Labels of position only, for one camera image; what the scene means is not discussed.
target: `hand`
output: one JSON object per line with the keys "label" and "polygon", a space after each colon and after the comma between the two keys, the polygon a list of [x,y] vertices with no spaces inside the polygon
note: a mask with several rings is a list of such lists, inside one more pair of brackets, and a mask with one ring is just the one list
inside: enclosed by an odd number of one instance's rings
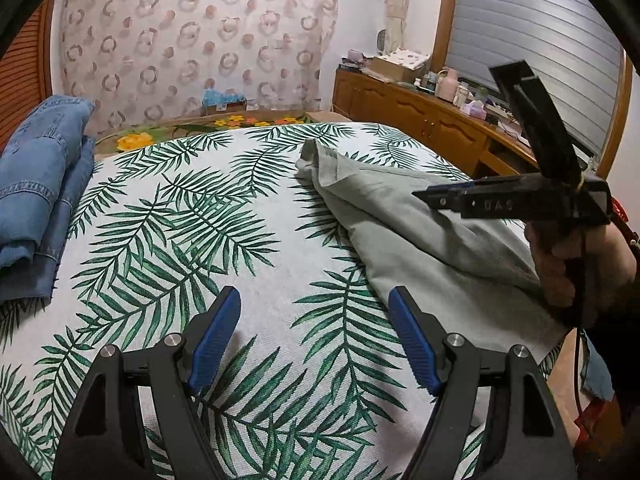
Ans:
{"label": "hand", "polygon": [[[532,224],[527,224],[524,235],[529,241],[531,256],[536,264],[545,298],[551,306],[568,307],[574,301],[575,287],[565,274],[564,260],[581,256],[580,230],[545,251]],[[586,231],[586,253],[595,256],[599,288],[597,305],[607,310],[615,300],[620,287],[633,282],[636,276],[636,258],[619,229],[609,224]]]}

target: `gray-green fabric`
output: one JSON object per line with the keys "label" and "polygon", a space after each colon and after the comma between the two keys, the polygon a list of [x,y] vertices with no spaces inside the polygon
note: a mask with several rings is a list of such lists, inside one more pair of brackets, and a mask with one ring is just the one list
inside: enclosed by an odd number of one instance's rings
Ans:
{"label": "gray-green fabric", "polygon": [[363,164],[314,140],[296,166],[349,232],[383,301],[405,285],[448,332],[481,348],[525,344],[538,362],[564,335],[542,307],[528,247],[502,221],[464,220],[412,196],[447,180]]}

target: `palm leaf print sheet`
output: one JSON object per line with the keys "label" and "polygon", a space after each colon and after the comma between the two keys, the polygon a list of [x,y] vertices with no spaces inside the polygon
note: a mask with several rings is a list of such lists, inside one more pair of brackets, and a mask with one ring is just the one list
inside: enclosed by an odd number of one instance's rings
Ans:
{"label": "palm leaf print sheet", "polygon": [[[417,387],[345,231],[295,178],[310,137],[363,162],[467,179],[400,131],[368,123],[209,132],[97,164],[50,304],[0,307],[0,421],[42,478],[99,349],[179,332],[224,285],[240,291],[242,315],[199,413],[228,474],[401,475],[433,398]],[[156,471],[170,478],[150,393],[141,400]],[[481,433],[469,437],[459,478]]]}

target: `silver screw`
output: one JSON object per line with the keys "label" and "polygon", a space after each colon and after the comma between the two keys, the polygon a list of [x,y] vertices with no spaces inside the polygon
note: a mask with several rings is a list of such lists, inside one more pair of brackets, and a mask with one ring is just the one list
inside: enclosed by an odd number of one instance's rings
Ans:
{"label": "silver screw", "polygon": [[103,346],[100,349],[100,355],[102,357],[111,357],[115,353],[116,353],[116,347],[113,345]]}
{"label": "silver screw", "polygon": [[524,345],[514,345],[513,353],[521,359],[529,357],[529,349]]}
{"label": "silver screw", "polygon": [[460,334],[449,334],[447,336],[447,343],[451,346],[462,346],[465,343],[465,338]]}
{"label": "silver screw", "polygon": [[167,346],[178,346],[182,341],[182,336],[177,333],[168,334],[164,338],[164,344]]}

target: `gray blind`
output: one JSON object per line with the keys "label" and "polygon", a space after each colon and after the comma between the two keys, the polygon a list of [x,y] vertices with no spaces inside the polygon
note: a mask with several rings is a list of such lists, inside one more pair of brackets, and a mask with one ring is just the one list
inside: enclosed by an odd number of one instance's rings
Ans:
{"label": "gray blind", "polygon": [[588,0],[456,0],[446,65],[495,89],[488,67],[525,59],[569,133],[599,153],[616,100],[620,53]]}

